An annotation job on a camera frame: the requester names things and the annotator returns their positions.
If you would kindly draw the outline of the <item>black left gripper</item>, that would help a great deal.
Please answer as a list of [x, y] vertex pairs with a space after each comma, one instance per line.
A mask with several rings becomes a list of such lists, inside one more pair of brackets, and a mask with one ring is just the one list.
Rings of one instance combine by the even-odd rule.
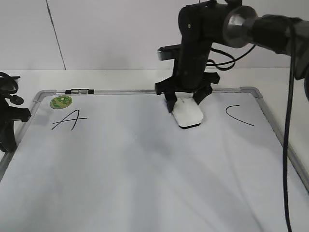
[[18, 79], [20, 76], [10, 76], [0, 73], [0, 149], [2, 152], [13, 152], [17, 148], [14, 135], [14, 121], [28, 122], [31, 113], [28, 108], [10, 106], [22, 105], [24, 99], [17, 95], [19, 90]]

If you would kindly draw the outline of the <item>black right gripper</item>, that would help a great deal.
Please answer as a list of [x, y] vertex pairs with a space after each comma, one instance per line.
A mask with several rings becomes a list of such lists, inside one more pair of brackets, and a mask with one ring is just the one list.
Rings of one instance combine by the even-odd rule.
[[218, 73], [205, 72], [213, 43], [203, 35], [205, 7], [205, 4], [187, 5], [179, 12], [178, 26], [182, 36], [179, 57], [173, 59], [172, 76], [155, 84], [156, 94], [164, 93], [169, 113], [177, 102], [175, 92], [195, 92], [193, 99], [199, 105], [212, 93], [210, 85], [219, 83]]

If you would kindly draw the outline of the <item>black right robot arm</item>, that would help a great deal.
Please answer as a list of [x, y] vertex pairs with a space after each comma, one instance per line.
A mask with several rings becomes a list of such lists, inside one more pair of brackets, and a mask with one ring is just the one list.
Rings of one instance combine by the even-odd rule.
[[293, 77], [304, 80], [309, 89], [309, 23], [297, 17], [267, 14], [259, 17], [239, 0], [220, 4], [210, 0], [183, 7], [178, 15], [181, 43], [159, 48], [160, 60], [173, 60], [172, 76], [156, 83], [157, 95], [164, 94], [168, 110], [176, 103], [176, 93], [192, 93], [201, 103], [217, 84], [217, 73], [205, 72], [214, 43], [232, 48], [253, 44], [293, 60]]

